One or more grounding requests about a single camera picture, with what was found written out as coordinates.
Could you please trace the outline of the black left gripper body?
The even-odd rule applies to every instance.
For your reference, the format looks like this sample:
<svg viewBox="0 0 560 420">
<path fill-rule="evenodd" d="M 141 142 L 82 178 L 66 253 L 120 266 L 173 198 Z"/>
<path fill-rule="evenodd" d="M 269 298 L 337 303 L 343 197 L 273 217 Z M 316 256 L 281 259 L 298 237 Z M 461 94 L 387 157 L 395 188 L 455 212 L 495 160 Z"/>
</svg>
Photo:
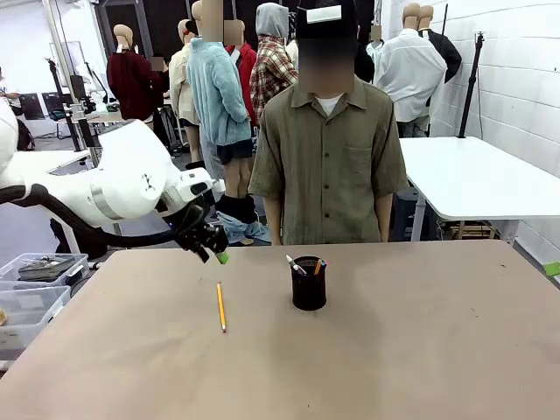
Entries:
<svg viewBox="0 0 560 420">
<path fill-rule="evenodd" d="M 197 204 L 189 204 L 180 211 L 174 222 L 178 244 L 197 254 L 202 249 L 222 254 L 228 247 L 227 234 L 223 226 L 206 222 L 206 215 L 207 210 Z"/>
</svg>

